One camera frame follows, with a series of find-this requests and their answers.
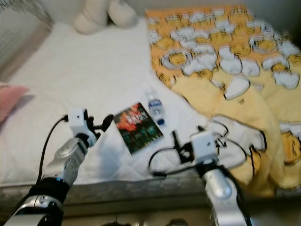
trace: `book cover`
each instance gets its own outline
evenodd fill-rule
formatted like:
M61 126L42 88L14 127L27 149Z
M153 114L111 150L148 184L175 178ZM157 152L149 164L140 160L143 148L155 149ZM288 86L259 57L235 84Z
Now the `book cover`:
M114 122L131 154L163 136L141 103L115 115Z

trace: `bottle label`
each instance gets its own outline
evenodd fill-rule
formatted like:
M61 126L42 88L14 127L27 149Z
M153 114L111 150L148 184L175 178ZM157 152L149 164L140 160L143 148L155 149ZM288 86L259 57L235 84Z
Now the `bottle label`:
M149 107L156 107L156 106L162 106L162 103L160 100L155 99L149 102Z

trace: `black cable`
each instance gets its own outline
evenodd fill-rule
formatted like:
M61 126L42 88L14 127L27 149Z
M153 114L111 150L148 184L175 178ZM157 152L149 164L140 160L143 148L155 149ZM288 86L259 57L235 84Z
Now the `black cable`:
M252 226L252 222L251 222L251 219L250 219L250 213L249 213L249 209L248 207L246 206L246 200L245 200L245 197L244 197L244 194L236 180L236 178L230 173L230 171L228 169L226 169L224 166L221 167L221 170L222 172L229 178L233 181L236 189L237 189L237 194L238 194L238 201L240 202L241 204L241 208L242 208L242 212L245 216L245 220L246 220L246 223L247 223L247 226Z
M176 148L175 147L165 147L165 148L162 148L162 149L159 149L159 150L155 151L155 153L152 154L152 156L150 157L150 160L149 160L149 164L148 164L149 173L151 175L157 176L157 177L167 177L167 176L170 176L170 175L174 175L174 174L178 174L178 173L184 172L186 170L190 170L190 169L192 169L192 168L195 167L195 165L193 165L193 166L189 166L189 167L186 167L186 168L177 169L177 170L173 170L173 171L169 171L169 172L153 171L151 169L151 161L155 157L155 155L157 155L159 152L162 152L162 151L172 151L172 150L176 150Z
M37 183L39 183L42 179L42 172L43 172L43 162L44 162L44 157L45 157L45 151L46 151L46 147L47 147L47 144L48 144L48 141L49 141L49 138L51 136L51 133L53 132L53 130L55 129L55 127L62 121L68 121L68 116L65 115L64 117L60 118L54 125L53 127L51 128L47 138L46 138L46 141L45 141L45 144L44 144L44 147L43 147L43 151L42 151L42 156L41 156L41 160L40 160L40 167L39 167L39 175L38 175L38 179L37 179Z

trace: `quilted mattress cover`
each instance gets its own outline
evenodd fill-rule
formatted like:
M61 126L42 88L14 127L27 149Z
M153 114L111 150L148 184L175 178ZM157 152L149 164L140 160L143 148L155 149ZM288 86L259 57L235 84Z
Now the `quilted mattress cover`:
M204 116L157 79L151 69L147 37L144 19L129 30L109 26L91 36L80 35L65 24L55 24L45 43L9 81L27 86L30 92L1 125L2 191L4 187L35 183L47 134L72 107L86 108L94 116L95 124L100 124L106 115L116 114L134 103L141 102L147 107L145 91L153 88L166 111L166 126L160 128L164 138L134 155L112 123L89 149L76 185L152 179L147 171L149 158L159 148L173 145L172 130L178 131L184 143L196 132L197 125L205 124ZM44 166L70 137L68 124L59 124L48 143ZM166 154L159 163L176 166L178 160Z

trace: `white stuffed animal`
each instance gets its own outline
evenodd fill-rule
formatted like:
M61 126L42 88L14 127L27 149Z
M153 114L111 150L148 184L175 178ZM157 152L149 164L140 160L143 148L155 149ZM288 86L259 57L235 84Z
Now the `white stuffed animal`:
M128 28L137 22L137 14L124 0L85 0L75 20L74 28L82 34L93 34L105 28L108 15L116 26Z

